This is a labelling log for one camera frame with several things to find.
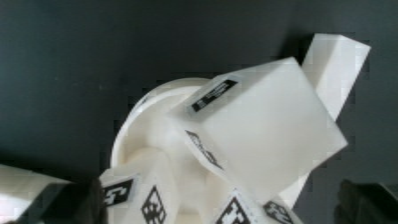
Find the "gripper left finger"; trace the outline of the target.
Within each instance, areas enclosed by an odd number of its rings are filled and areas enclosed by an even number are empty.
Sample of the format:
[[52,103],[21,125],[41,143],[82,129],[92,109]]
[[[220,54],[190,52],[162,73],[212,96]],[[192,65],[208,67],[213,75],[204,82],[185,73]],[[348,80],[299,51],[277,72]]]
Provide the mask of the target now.
[[108,224],[103,199],[98,180],[62,184],[45,214],[39,216],[43,224]]

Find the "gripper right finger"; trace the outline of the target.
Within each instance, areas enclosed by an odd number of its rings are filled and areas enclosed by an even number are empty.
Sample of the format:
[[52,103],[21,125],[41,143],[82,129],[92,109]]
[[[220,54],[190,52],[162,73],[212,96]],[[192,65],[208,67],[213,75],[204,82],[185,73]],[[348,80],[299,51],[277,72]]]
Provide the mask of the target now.
[[398,224],[398,184],[343,180],[334,224]]

